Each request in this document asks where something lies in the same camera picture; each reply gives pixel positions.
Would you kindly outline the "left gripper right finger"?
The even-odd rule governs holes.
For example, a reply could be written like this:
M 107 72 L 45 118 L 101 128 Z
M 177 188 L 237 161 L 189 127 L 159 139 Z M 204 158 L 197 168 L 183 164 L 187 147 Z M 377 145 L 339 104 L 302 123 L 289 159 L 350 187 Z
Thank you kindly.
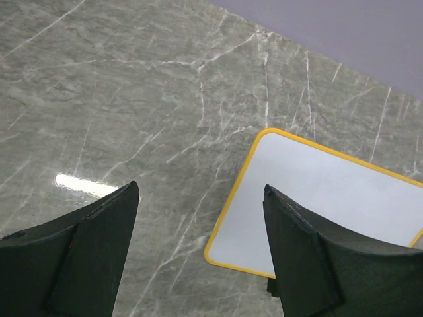
M 422 251 L 364 236 L 264 189 L 285 316 L 421 316 Z

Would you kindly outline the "yellow framed whiteboard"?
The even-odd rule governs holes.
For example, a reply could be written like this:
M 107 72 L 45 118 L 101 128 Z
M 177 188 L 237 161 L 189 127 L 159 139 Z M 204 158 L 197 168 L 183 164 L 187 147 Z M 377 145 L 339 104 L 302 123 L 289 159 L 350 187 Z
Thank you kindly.
M 262 208 L 271 185 L 360 234 L 412 247 L 422 237 L 422 183 L 276 128 L 262 130 L 206 244 L 209 264 L 272 278 Z

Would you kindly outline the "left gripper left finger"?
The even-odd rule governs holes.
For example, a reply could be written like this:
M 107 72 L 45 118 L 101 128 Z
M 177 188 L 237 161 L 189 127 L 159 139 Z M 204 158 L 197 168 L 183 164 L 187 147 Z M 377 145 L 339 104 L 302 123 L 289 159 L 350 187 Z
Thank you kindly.
M 2 316 L 111 316 L 139 205 L 132 181 L 1 239 Z

